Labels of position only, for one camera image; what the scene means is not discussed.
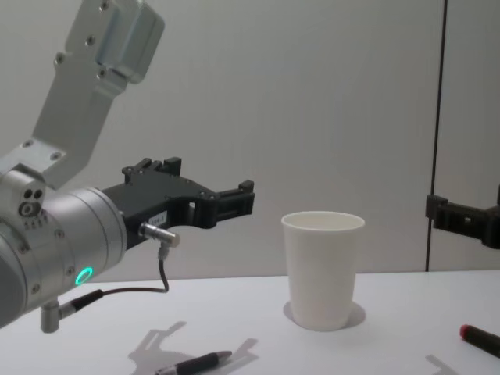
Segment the sticker label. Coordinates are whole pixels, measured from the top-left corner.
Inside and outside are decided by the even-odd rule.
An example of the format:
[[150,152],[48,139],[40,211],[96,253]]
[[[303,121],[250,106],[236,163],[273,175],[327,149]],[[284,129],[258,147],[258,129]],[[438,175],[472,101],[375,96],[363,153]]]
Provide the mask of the sticker label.
[[153,216],[151,219],[148,220],[148,223],[158,227],[158,226],[166,223],[167,218],[168,218],[167,211],[164,211],[164,212],[159,213],[156,216]]

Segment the gray wall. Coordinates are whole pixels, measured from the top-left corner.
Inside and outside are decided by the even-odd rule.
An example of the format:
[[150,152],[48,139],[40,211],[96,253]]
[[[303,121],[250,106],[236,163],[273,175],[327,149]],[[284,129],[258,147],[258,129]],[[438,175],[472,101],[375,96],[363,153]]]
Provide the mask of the gray wall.
[[[180,156],[215,190],[253,179],[253,216],[177,229],[171,277],[283,274],[280,218],[309,209],[366,219],[361,271],[424,269],[441,1],[150,3],[166,29],[149,74],[66,188],[117,184],[144,157]],[[2,152],[30,134],[78,5],[2,3]],[[130,251],[100,280],[156,278],[155,252]]]
[[[441,97],[436,194],[496,204],[500,184],[500,2],[451,0]],[[500,252],[433,230],[432,270],[500,268]]]

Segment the pen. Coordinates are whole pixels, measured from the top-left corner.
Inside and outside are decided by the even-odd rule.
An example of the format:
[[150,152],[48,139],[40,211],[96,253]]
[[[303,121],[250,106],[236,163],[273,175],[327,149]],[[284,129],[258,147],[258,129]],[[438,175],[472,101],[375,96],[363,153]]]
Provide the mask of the pen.
[[500,358],[499,336],[469,325],[464,325],[460,328],[460,336],[462,336],[465,342]]
[[165,367],[156,371],[155,375],[194,375],[217,367],[226,362],[232,354],[232,352],[210,353],[203,357],[189,359],[177,365]]

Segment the cup rim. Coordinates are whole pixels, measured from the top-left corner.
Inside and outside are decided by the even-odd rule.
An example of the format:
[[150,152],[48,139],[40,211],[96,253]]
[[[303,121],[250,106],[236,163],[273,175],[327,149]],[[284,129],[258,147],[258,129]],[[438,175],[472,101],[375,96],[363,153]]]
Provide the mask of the cup rim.
[[[342,228],[342,229],[321,229],[321,228],[311,228],[311,227],[303,227],[299,225],[294,225],[289,223],[287,220],[290,219],[293,216],[300,216],[300,215],[310,215],[310,214],[328,214],[328,215],[335,215],[335,216],[348,216],[353,219],[356,219],[359,221],[359,225],[355,227],[347,227],[347,228]],[[283,216],[281,218],[281,223],[290,228],[294,228],[297,230],[307,230],[311,232],[349,232],[353,230],[359,230],[363,228],[366,225],[366,222],[363,218],[357,216],[357,215],[352,215],[351,213],[345,213],[345,212],[335,212],[335,211],[300,211],[300,212],[293,212],[293,213],[288,213],[287,215]]]

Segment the table surface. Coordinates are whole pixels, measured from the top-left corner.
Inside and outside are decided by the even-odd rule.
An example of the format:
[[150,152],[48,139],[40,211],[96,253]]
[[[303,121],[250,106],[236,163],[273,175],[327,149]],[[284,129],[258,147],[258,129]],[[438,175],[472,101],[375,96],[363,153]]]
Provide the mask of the table surface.
[[[62,302],[131,284],[160,285],[88,284]],[[286,277],[174,280],[168,295],[107,296],[55,334],[40,332],[38,311],[24,316],[0,330],[0,373],[152,375],[232,350],[210,374],[498,375],[500,359],[459,328],[500,334],[499,286],[500,271],[360,274],[351,327],[317,333],[288,319]]]

